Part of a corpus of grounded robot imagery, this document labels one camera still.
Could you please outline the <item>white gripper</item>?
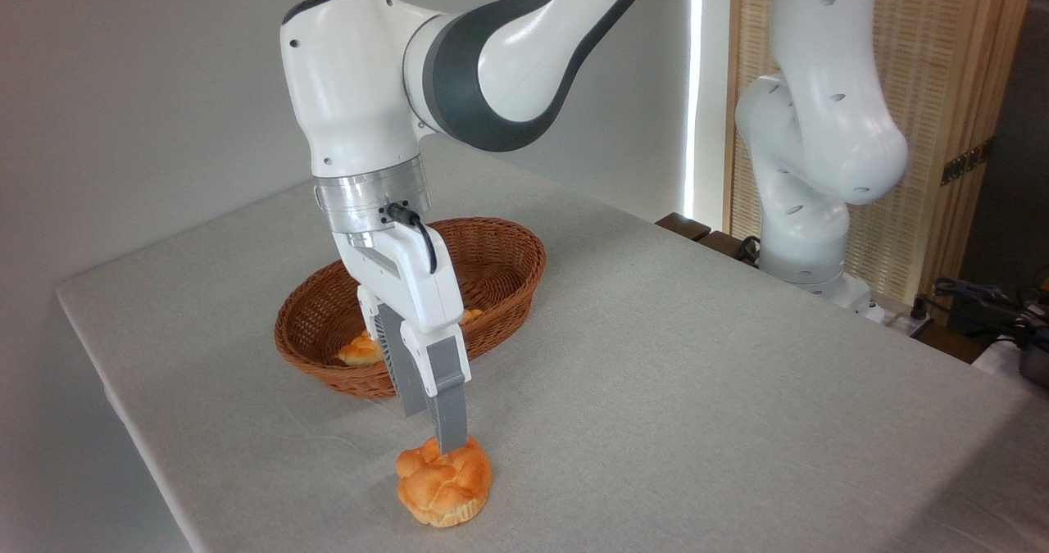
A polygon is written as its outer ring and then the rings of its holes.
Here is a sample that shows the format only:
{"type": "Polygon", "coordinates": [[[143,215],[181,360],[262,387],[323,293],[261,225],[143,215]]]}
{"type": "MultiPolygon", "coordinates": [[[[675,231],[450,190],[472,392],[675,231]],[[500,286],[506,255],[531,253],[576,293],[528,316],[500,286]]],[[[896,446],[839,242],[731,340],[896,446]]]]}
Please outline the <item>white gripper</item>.
{"type": "Polygon", "coordinates": [[[371,247],[354,247],[334,233],[346,270],[360,288],[368,333],[379,342],[406,416],[429,411],[442,455],[468,438],[465,383],[471,371],[462,337],[456,272],[438,232],[397,224],[371,233],[371,247]]]}

